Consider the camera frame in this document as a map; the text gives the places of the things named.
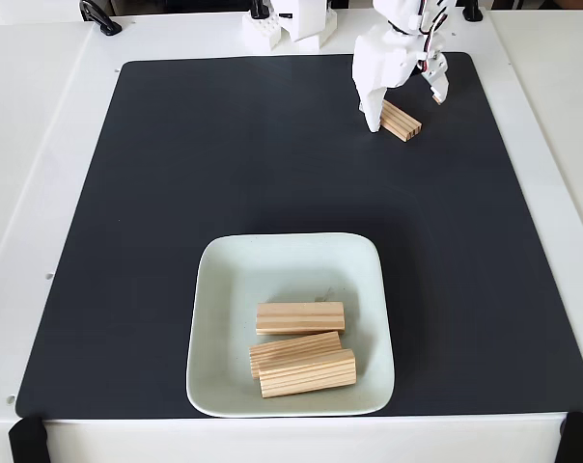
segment white robot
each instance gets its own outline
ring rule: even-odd
[[[242,19],[242,34],[258,51],[271,50],[281,39],[281,29],[292,41],[319,49],[337,28],[337,14],[326,0],[251,0]]]
[[[356,40],[352,77],[372,132],[379,130],[381,107],[388,88],[403,85],[412,72],[429,82],[441,104],[448,93],[448,64],[438,33],[457,0],[374,0],[387,22]],[[337,28],[336,13],[326,0],[252,0],[242,19],[245,40],[258,50],[270,50],[281,39],[281,28],[293,41],[319,49]],[[477,1],[464,11],[470,21],[482,19]]]
[[[352,77],[372,132],[379,130],[381,106],[388,88],[403,85],[412,72],[429,82],[441,104],[448,93],[448,64],[437,32],[457,0],[374,0],[375,10],[388,20],[356,40]]]

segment white lego brick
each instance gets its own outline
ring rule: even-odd
[[[277,15],[291,14],[291,18],[279,17],[279,24],[290,33],[291,41],[300,41],[325,29],[325,0],[272,0],[272,7]]]
[[[307,37],[298,42],[303,51],[319,51],[328,38],[337,30],[337,12],[328,10],[326,14],[326,27],[319,34]]]
[[[276,14],[267,19],[253,19],[250,13],[242,17],[244,42],[256,51],[269,51],[281,40],[281,26]]]

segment wooden blocks in plate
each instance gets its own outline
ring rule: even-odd
[[[356,382],[356,359],[349,349],[295,361],[260,363],[262,397],[336,388]]]
[[[342,302],[269,303],[257,307],[258,335],[309,335],[346,329]]]
[[[381,126],[406,142],[417,135],[423,125],[384,99],[381,108]]]
[[[333,350],[341,350],[341,340],[336,331],[253,345],[249,349],[251,374],[255,379],[260,377],[258,364],[298,360],[300,357],[309,357]]]

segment wood grain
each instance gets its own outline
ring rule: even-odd
[[[275,342],[253,345],[249,348],[251,374],[255,379],[260,377],[258,363],[300,360],[304,357],[340,349],[341,340],[336,331],[303,336],[293,340],[276,340]]]
[[[423,125],[384,99],[381,108],[381,126],[406,142],[418,135]]]
[[[301,360],[259,363],[262,397],[336,388],[356,382],[356,359],[349,349]]]
[[[268,303],[257,307],[258,335],[343,333],[345,329],[342,302]]]

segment white table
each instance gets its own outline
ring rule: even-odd
[[[529,66],[542,55],[544,42],[557,40],[551,35],[558,19],[533,16],[529,21],[542,39],[523,43],[528,32],[518,14],[524,13],[491,15],[512,44],[512,60],[488,16],[468,24],[456,14],[445,31],[448,49],[466,51],[474,60],[583,353],[583,226],[511,63],[521,76],[534,77],[524,81],[525,90],[545,132],[550,127],[547,138],[582,211],[577,176],[583,171],[583,141],[570,140],[567,130],[554,130],[565,121],[542,109],[548,103],[539,95],[556,95],[552,88],[561,95],[564,86],[547,80],[539,71],[542,63],[535,62],[535,70]],[[565,15],[572,32],[583,35],[583,18]],[[336,36],[321,52],[350,52],[355,37],[377,20],[370,10],[342,12]],[[0,28],[0,178],[9,174],[13,181],[9,186],[0,181],[0,461],[11,461],[6,432],[16,420],[6,399],[18,391],[50,288],[47,278],[58,263],[118,70],[131,60],[251,54],[238,39],[239,14],[140,16],[120,22],[125,30],[114,38],[83,23]],[[544,23],[549,31],[542,31]],[[519,26],[518,37],[511,25]],[[570,53],[561,41],[556,46]],[[569,55],[546,56],[551,63],[555,57],[568,63],[583,53],[574,49],[581,42],[573,43]],[[297,52],[285,41],[273,54]],[[560,72],[576,86],[566,90],[574,94],[570,101],[582,92],[581,104],[572,108],[565,101],[562,114],[583,112],[579,72],[576,81],[568,69]],[[26,186],[11,216],[22,183]],[[248,461],[259,451],[284,462],[551,462],[562,417],[57,422],[48,429],[53,461]]]

